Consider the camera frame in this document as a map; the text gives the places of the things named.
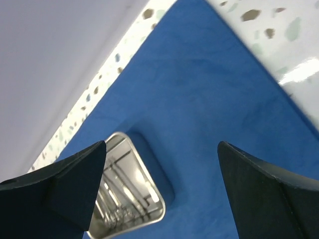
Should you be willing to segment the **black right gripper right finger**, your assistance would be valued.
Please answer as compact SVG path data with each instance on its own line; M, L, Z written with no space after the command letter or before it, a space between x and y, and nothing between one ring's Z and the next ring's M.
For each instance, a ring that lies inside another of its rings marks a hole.
M319 182L261 160L227 142L219 165L241 239L317 239Z

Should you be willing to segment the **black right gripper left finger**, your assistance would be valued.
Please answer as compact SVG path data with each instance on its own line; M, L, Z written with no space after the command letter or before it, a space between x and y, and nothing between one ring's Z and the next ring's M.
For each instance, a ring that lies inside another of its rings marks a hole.
M81 239L88 231L106 160L99 141L0 184L2 239Z

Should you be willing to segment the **stainless steel instrument tray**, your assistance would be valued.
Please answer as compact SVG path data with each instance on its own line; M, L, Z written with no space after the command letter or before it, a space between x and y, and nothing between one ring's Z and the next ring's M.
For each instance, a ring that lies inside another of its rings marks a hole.
M173 199L169 181L143 136L115 132L107 154L87 234L111 239L161 221Z

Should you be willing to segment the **blue surgical cloth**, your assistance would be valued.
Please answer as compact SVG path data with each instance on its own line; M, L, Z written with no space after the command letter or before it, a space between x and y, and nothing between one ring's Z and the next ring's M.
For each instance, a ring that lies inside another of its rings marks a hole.
M134 128L173 185L164 219L124 239L238 237L221 170L221 141L318 179L319 139L211 6L179 0L60 154Z

